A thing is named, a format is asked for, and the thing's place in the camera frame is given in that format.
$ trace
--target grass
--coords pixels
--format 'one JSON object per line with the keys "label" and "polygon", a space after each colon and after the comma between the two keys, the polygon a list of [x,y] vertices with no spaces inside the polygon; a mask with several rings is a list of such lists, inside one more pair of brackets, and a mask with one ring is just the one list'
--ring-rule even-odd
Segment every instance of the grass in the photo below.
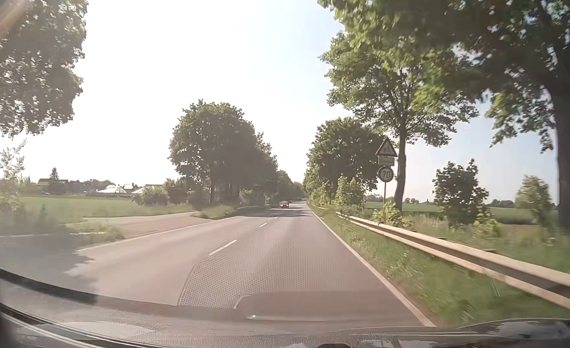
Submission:
{"label": "grass", "polygon": [[139,206],[129,199],[100,198],[85,196],[47,196],[24,197],[27,210],[40,211],[42,206],[49,216],[61,223],[79,222],[82,218],[113,218],[118,216],[152,216],[189,212],[194,210],[190,204],[178,206]]}
{"label": "grass", "polygon": [[192,213],[191,216],[198,218],[211,218],[212,220],[217,220],[220,218],[229,218],[235,214],[235,208],[232,206],[226,206],[221,204],[219,206],[214,206],[206,208],[202,211]]}
{"label": "grass", "polygon": [[80,233],[78,238],[82,245],[109,243],[125,239],[119,227],[109,224],[81,222],[72,224],[70,228],[73,230],[72,233]]}
{"label": "grass", "polygon": [[438,326],[506,318],[570,318],[570,311],[310,206]]}
{"label": "grass", "polygon": [[[366,209],[381,209],[382,202],[366,202]],[[527,209],[517,208],[490,208],[493,217],[502,224],[517,224],[517,225],[532,225],[534,224],[534,217]],[[417,215],[420,212],[439,213],[440,208],[434,204],[412,204],[403,203],[403,212],[405,215]]]}
{"label": "grass", "polygon": [[446,237],[475,248],[496,249],[500,255],[570,273],[570,238],[532,225],[501,225],[499,238],[489,238],[472,227],[449,228],[448,222],[427,216],[412,218],[418,233]]}

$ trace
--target road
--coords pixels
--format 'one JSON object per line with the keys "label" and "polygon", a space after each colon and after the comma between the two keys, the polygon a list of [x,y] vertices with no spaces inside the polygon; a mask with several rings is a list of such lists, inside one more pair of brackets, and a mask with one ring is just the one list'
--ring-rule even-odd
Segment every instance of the road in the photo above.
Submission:
{"label": "road", "polygon": [[374,316],[386,326],[421,326],[411,304],[301,202],[71,255],[28,258],[0,256],[0,267],[67,289],[154,304],[244,308],[258,319]]}

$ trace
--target sky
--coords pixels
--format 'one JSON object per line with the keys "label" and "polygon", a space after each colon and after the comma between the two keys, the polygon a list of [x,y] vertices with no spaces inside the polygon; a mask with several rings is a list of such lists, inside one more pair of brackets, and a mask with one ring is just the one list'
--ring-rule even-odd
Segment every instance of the sky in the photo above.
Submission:
{"label": "sky", "polygon": [[[313,0],[143,4],[89,1],[74,120],[38,136],[10,140],[0,132],[0,151],[26,137],[24,175],[33,181],[57,167],[63,179],[161,183],[178,177],[167,157],[181,110],[203,99],[242,108],[279,168],[302,181],[317,126],[350,115],[327,105],[329,67],[318,58],[343,28],[332,13]],[[405,197],[433,200],[435,170],[474,158],[490,200],[514,200],[523,176],[536,175],[557,202],[556,154],[540,154],[535,134],[490,147],[492,126],[479,117],[459,124],[447,146],[407,146]],[[395,187],[387,185],[388,196]]]}

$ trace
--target car hood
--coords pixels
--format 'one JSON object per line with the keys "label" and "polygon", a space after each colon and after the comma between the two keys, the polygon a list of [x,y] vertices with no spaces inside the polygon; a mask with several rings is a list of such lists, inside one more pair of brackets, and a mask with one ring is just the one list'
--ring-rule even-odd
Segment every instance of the car hood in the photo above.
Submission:
{"label": "car hood", "polygon": [[426,327],[379,327],[329,331],[314,335],[289,332],[211,336],[205,333],[179,335],[136,325],[114,322],[66,322],[18,324],[12,332],[22,343],[36,347],[59,346],[60,337],[72,343],[106,347],[231,347],[231,348],[347,348],[347,347],[570,347],[570,320],[521,318],[491,321],[456,329]]}

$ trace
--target speed limit sign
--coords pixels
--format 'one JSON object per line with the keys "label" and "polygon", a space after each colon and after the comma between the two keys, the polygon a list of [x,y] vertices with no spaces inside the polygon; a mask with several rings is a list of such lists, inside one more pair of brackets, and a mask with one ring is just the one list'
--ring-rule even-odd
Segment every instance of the speed limit sign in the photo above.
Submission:
{"label": "speed limit sign", "polygon": [[389,183],[394,178],[392,168],[383,166],[377,171],[377,177],[385,183]]}

